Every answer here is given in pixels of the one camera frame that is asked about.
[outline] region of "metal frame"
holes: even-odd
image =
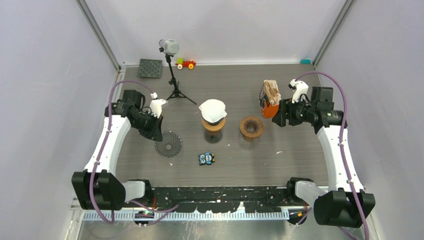
[[[334,36],[339,31],[340,26],[345,21],[346,16],[349,14],[350,10],[352,9],[352,6],[354,5],[356,1],[357,0],[346,0],[344,2],[343,7],[338,13],[338,16],[335,19],[334,24],[332,25],[330,31],[328,32],[327,37],[325,37],[324,43],[322,43],[322,46],[319,49],[318,54],[316,55],[316,58],[312,63],[314,68],[317,68],[318,64],[320,63],[320,60],[323,58],[324,54],[329,48],[329,45],[333,41]]]
[[[117,57],[115,56],[114,52],[112,51],[108,41],[106,40],[106,37],[103,34],[103,32],[102,32],[98,22],[96,21],[92,11],[90,10],[86,0],[75,0],[75,1],[79,5],[81,12],[84,14],[85,18],[87,19],[88,24],[91,26],[91,29],[93,30],[95,36],[100,41],[101,46],[106,51],[106,54],[109,57],[110,61],[112,62],[113,66],[117,70],[120,70],[121,65],[118,62]]]

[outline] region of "white panel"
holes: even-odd
[[[176,57],[198,63],[299,63],[314,59],[344,0],[95,0],[127,65]]]
[[[357,1],[318,66],[346,92],[352,159],[384,240],[423,238],[423,13],[422,0]]]
[[[116,72],[74,0],[0,7],[0,239],[60,240]]]

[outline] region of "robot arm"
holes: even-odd
[[[306,83],[292,80],[289,87],[294,89],[293,97],[280,101],[279,110],[272,122],[280,127],[286,125],[286,120],[292,126],[303,122],[311,123],[324,151],[328,171],[328,192],[317,187],[311,179],[292,177],[287,182],[289,198],[294,199],[294,202],[305,201],[313,206],[315,220],[320,225],[359,228],[362,221],[350,182],[353,182],[358,192],[365,217],[370,214],[376,201],[373,194],[364,192],[364,186],[359,181],[349,150],[348,131],[345,129],[343,147],[351,180],[347,176],[339,146],[344,113],[334,110],[333,89],[313,87],[310,102],[307,102],[308,98],[303,98],[308,91]]]
[[[74,172],[72,185],[83,209],[94,209],[89,196],[89,179],[94,168],[96,158],[108,132],[111,118],[112,127],[104,146],[100,164],[95,171],[95,186],[93,186],[97,205],[102,210],[120,210],[124,203],[142,198],[149,191],[150,183],[147,180],[129,180],[120,183],[115,178],[118,156],[125,136],[130,128],[136,128],[142,136],[154,141],[162,141],[162,105],[166,100],[154,99],[150,103],[150,112],[143,112],[140,107],[144,96],[135,90],[125,90],[122,100],[112,103],[112,116],[108,116],[105,109],[103,131],[92,157],[82,172]]]

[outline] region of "teal object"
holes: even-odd
[[[311,60],[310,59],[302,59],[300,60],[301,64],[311,64]]]

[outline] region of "gray wooden table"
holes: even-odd
[[[148,179],[153,186],[284,186],[290,177],[313,179],[317,185],[328,185],[327,167],[323,150],[308,123],[292,127],[278,127],[270,118],[264,119],[259,105],[263,80],[277,80],[282,98],[293,93],[290,80],[312,71],[307,64],[196,66],[193,70],[174,67],[179,88],[197,102],[170,99],[163,109],[162,131],[173,131],[182,138],[182,150],[173,158],[158,155],[154,142],[131,129],[126,136],[116,167],[120,181]],[[125,80],[137,80],[149,85],[159,98],[166,99],[173,90],[168,84],[171,74],[162,69],[162,78],[137,77],[137,68],[128,68]],[[309,85],[319,86],[316,75],[302,78]],[[135,83],[125,83],[122,89],[136,89],[149,93]],[[202,126],[199,105],[208,99],[225,103],[226,123],[222,139],[209,143]],[[240,121],[247,116],[260,117],[264,133],[254,143],[245,142],[239,130]],[[212,152],[216,162],[199,166],[198,154]]]

